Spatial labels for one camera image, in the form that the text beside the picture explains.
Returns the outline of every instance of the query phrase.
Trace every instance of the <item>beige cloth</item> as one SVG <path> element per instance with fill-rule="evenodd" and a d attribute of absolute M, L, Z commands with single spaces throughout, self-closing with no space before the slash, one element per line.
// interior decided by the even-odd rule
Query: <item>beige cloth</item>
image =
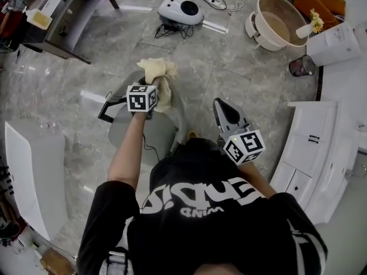
<path fill-rule="evenodd" d="M 141 59 L 137 65 L 145 70 L 145 82 L 150 85 L 157 78 L 158 87 L 158 104 L 154 107 L 154 111 L 163 113 L 171 107 L 172 92 L 168 85 L 168 81 L 175 81 L 177 75 L 176 65 L 164 58 Z"/>

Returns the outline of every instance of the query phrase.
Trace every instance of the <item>sleeve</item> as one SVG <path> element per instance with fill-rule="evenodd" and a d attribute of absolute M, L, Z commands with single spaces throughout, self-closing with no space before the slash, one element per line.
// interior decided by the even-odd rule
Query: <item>sleeve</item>
<path fill-rule="evenodd" d="M 108 252 L 121 239 L 125 220 L 137 215 L 139 206 L 129 184 L 109 181 L 97 188 L 78 253 L 79 275 L 99 274 Z"/>
<path fill-rule="evenodd" d="M 288 222 L 296 250 L 296 274 L 322 274 L 327 259 L 327 247 L 296 199 L 283 192 L 272 196 L 269 203 L 273 211 Z"/>

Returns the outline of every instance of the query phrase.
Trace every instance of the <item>cabinet drawer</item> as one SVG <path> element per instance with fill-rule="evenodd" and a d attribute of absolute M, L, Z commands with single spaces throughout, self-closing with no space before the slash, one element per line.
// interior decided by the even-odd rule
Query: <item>cabinet drawer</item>
<path fill-rule="evenodd" d="M 308 175 L 296 170 L 286 191 L 295 197 L 302 209 L 305 209 L 309 202 L 310 196 L 306 192 L 310 183 L 311 178 Z"/>
<path fill-rule="evenodd" d="M 297 107 L 292 132 L 321 142 L 329 141 L 336 118 L 332 107 Z"/>
<path fill-rule="evenodd" d="M 285 162 L 280 161 L 270 185 L 277 193 L 284 193 L 292 180 L 296 169 Z"/>
<path fill-rule="evenodd" d="M 284 148 L 283 161 L 308 176 L 312 176 L 319 162 L 324 162 L 329 143 L 316 142 L 291 134 Z"/>

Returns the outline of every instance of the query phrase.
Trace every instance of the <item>black handle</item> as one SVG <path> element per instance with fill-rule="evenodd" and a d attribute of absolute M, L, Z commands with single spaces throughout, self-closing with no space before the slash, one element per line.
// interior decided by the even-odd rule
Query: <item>black handle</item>
<path fill-rule="evenodd" d="M 106 122 L 109 122 L 109 123 L 114 122 L 115 119 L 111 116 L 106 115 L 106 111 L 107 111 L 108 107 L 115 106 L 115 105 L 118 105 L 118 104 L 121 104 L 121 103 L 126 103 L 126 97 L 122 97 L 119 101 L 114 102 L 114 103 L 105 102 L 103 107 L 102 107 L 101 112 L 99 112 L 98 118 L 100 120 L 103 120 L 103 121 L 106 121 Z"/>

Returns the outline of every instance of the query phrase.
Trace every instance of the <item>gray chair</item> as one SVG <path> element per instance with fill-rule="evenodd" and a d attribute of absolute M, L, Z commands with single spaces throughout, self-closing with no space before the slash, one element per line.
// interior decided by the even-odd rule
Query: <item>gray chair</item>
<path fill-rule="evenodd" d="M 115 92 L 111 92 L 98 116 L 99 119 L 112 123 L 108 132 L 108 140 L 116 148 L 121 145 L 132 118 L 131 112 L 127 110 L 126 90 L 129 85 L 136 82 L 145 84 L 144 71 L 131 73 Z M 172 91 L 170 110 L 174 112 L 173 115 L 168 117 L 165 113 L 154 112 L 153 118 L 145 122 L 142 163 L 146 165 L 154 166 L 159 160 L 173 154 L 186 139 L 188 122 L 184 105 L 175 85 L 169 82 L 169 86 Z M 106 112 L 108 107 L 114 105 L 122 105 L 122 107 L 116 117 L 112 118 Z"/>

